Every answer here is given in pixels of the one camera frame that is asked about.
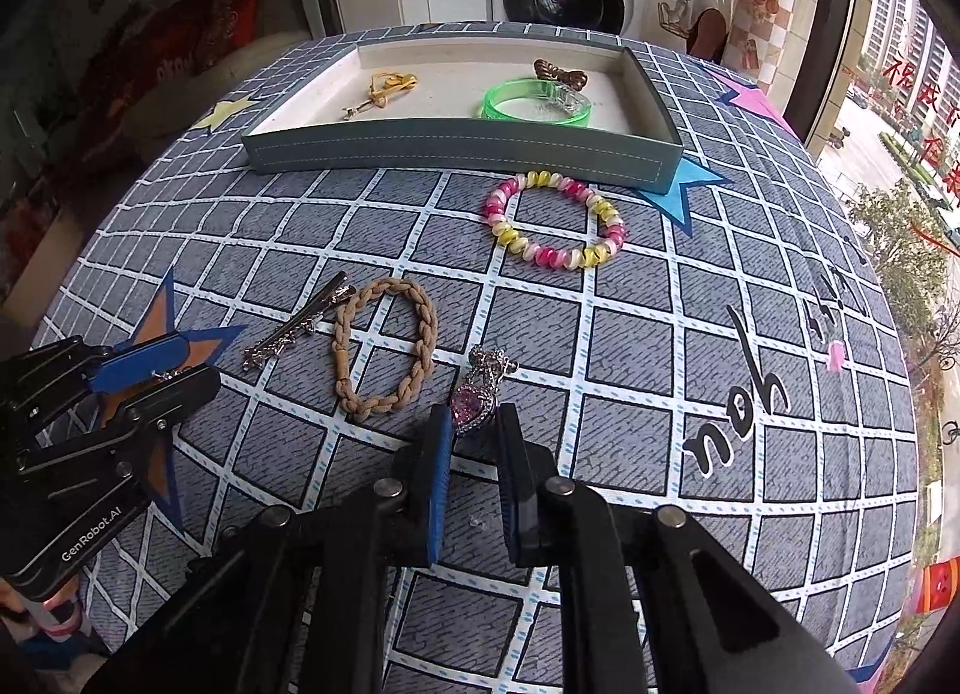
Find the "person left hand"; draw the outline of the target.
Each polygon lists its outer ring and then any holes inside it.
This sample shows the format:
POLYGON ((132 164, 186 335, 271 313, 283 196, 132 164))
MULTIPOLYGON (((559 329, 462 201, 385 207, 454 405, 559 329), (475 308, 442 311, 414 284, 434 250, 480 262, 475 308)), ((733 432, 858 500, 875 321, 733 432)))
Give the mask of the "person left hand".
POLYGON ((37 635, 46 635, 54 642, 65 642, 83 622, 78 588, 80 579, 73 577, 45 602, 32 602, 14 590, 7 580, 0 580, 2 626, 17 644, 37 635))

